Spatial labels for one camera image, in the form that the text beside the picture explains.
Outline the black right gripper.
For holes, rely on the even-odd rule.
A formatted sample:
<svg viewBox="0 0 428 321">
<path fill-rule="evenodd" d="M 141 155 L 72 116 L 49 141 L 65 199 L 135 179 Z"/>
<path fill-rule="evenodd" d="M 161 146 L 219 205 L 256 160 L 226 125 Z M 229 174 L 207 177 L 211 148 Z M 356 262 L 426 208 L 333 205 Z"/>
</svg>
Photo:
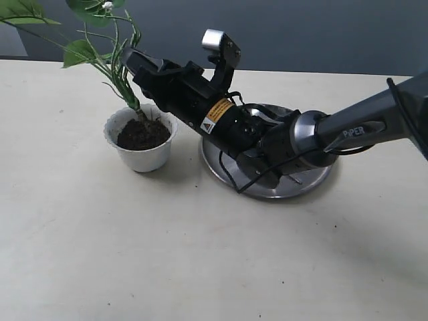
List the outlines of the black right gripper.
<svg viewBox="0 0 428 321">
<path fill-rule="evenodd" d="M 164 61 L 132 47 L 120 55 L 143 94 L 226 154 L 253 148 L 264 134 L 264 123 L 211 86 L 194 63 L 163 70 Z"/>
</svg>

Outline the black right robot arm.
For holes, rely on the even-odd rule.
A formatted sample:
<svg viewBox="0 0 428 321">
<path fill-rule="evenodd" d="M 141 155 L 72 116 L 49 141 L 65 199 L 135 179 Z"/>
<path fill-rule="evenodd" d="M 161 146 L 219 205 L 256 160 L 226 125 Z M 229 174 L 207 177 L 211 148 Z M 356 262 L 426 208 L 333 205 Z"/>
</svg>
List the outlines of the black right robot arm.
<svg viewBox="0 0 428 321">
<path fill-rule="evenodd" d="M 331 165 L 340 155 L 408 138 L 427 154 L 427 74 L 387 89 L 334 114 L 291 110 L 281 116 L 268 104 L 233 101 L 230 85 L 239 61 L 235 49 L 209 56 L 211 79 L 193 62 L 180 66 L 128 47 L 121 62 L 134 83 L 163 112 L 193 127 L 231 157 L 249 178 L 280 177 Z"/>
</svg>

